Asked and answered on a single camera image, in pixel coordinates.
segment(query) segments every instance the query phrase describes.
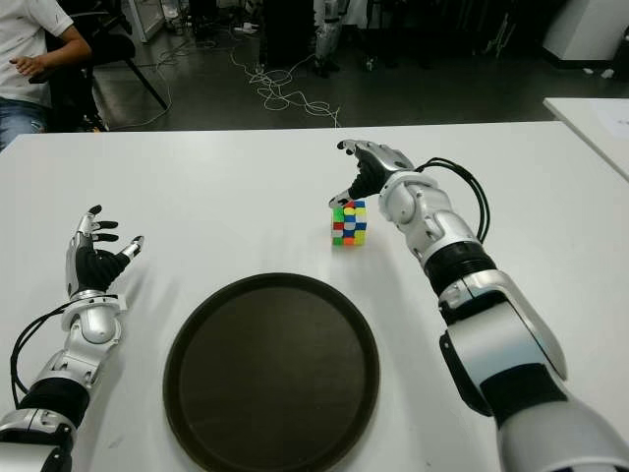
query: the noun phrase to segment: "black cable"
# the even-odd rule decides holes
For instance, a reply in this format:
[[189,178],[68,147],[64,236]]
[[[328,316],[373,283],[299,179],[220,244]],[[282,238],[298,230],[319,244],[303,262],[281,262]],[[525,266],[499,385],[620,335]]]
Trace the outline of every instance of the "black cable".
[[442,167],[444,169],[451,170],[459,177],[461,177],[472,189],[474,195],[479,203],[479,229],[477,231],[477,238],[481,243],[485,241],[487,233],[489,232],[489,224],[491,222],[491,215],[489,212],[489,202],[487,201],[487,197],[485,195],[485,191],[483,187],[479,183],[479,181],[472,175],[472,173],[467,170],[462,165],[457,164],[448,159],[444,159],[442,157],[433,157],[425,164],[420,165],[416,172],[423,172],[425,169],[429,167]]
[[60,307],[54,309],[52,312],[42,315],[36,320],[30,322],[30,324],[24,328],[24,330],[20,333],[16,342],[13,346],[13,351],[11,352],[10,358],[10,372],[11,372],[11,392],[13,393],[13,401],[18,408],[20,401],[18,399],[18,392],[16,387],[18,387],[23,393],[28,393],[29,390],[20,380],[20,376],[18,374],[18,359],[20,357],[20,352],[27,345],[27,342],[32,338],[32,336],[43,326],[46,321],[54,317],[55,315],[60,315],[63,311],[68,307],[72,302],[65,303]]

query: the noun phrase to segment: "white t-shirt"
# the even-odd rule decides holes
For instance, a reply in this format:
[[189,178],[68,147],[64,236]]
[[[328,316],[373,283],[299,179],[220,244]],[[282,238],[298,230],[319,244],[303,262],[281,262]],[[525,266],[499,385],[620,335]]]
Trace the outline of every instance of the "white t-shirt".
[[45,54],[44,30],[59,36],[71,25],[55,0],[0,0],[0,96],[49,107],[48,85],[29,84],[9,61]]

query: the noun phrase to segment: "round tray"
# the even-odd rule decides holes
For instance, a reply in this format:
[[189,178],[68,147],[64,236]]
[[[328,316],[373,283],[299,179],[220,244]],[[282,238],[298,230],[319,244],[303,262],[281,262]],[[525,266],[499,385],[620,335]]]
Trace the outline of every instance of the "round tray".
[[192,313],[170,350],[164,403],[182,448],[206,470],[315,472],[361,436],[378,385],[357,308],[319,280],[268,273]]

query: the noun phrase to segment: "human arm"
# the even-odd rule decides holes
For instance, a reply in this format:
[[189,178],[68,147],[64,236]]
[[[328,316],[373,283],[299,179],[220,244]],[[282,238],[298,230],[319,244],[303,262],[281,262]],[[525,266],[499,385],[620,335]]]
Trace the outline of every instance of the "human arm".
[[34,76],[48,69],[79,64],[91,56],[91,48],[74,26],[69,26],[59,36],[63,46],[35,57],[19,56],[11,59],[23,76]]

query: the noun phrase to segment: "robotic hand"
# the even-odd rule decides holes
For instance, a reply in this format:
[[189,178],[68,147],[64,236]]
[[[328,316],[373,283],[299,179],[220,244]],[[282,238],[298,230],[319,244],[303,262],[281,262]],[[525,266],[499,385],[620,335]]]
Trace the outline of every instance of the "robotic hand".
[[[66,472],[72,467],[77,428],[122,333],[116,316],[126,310],[124,297],[105,292],[143,246],[143,236],[138,236],[116,255],[94,249],[94,242],[118,239],[97,232],[118,226],[94,222],[100,211],[95,206],[81,218],[68,247],[64,349],[48,361],[17,409],[0,420],[0,470]],[[16,345],[24,342],[19,339]]]
[[379,193],[380,212],[405,234],[438,296],[447,324],[439,345],[462,399],[495,419],[502,468],[629,471],[627,444],[567,390],[556,338],[436,182],[399,150],[338,147],[358,158],[359,175],[330,206]]

